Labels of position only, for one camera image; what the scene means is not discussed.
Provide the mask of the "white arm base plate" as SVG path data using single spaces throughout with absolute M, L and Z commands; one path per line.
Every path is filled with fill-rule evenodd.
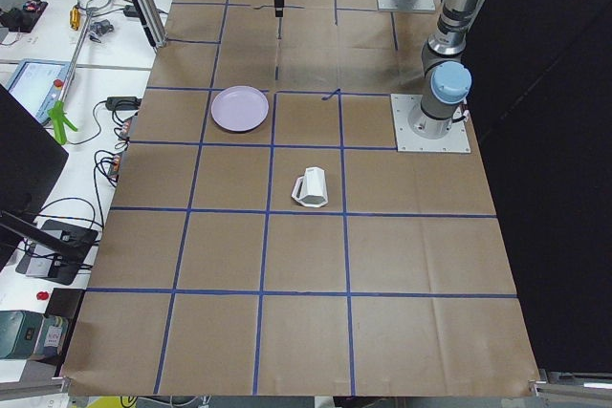
M 466 123 L 452 123 L 448 132 L 437 140 L 417 134 L 409 123 L 409 114 L 420 105 L 421 95 L 391 94 L 391 112 L 397 150 L 402 153 L 468 154 L 470 143 Z

